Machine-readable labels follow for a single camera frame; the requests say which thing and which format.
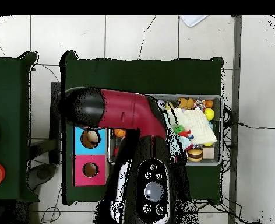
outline yellow ball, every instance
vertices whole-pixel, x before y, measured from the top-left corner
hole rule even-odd
[[[214,111],[210,108],[206,108],[204,111],[205,116],[207,117],[208,121],[212,120],[214,118]]]
[[[214,144],[214,143],[213,142],[204,143],[204,146],[208,147],[208,146],[211,146],[212,144]]]
[[[174,106],[172,105],[172,103],[171,103],[170,101],[167,101],[167,102],[165,103],[165,109],[166,109],[166,110],[169,110],[169,109],[171,109],[171,108],[174,108]]]

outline orange toy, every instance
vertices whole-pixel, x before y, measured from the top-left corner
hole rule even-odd
[[[205,106],[208,108],[212,108],[213,107],[213,101],[212,100],[205,100]]]
[[[117,138],[122,138],[126,135],[126,131],[124,129],[114,129],[114,134]]]

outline circular hole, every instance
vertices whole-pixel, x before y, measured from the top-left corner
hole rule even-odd
[[[87,149],[94,149],[100,143],[100,135],[98,131],[85,130],[80,136],[80,142]]]
[[[88,178],[93,178],[98,173],[98,166],[95,163],[89,162],[83,166],[83,174]]]

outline blue box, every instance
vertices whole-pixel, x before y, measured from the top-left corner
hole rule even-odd
[[[82,135],[83,130],[81,128],[75,127],[75,154],[76,155],[105,155],[105,139],[106,139],[106,130],[101,129],[98,131],[100,135],[100,143],[97,147],[93,149],[85,148],[80,142],[80,136]]]

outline toy burger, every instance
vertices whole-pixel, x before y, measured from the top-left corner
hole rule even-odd
[[[187,157],[191,162],[200,162],[203,159],[203,151],[201,149],[189,149]]]

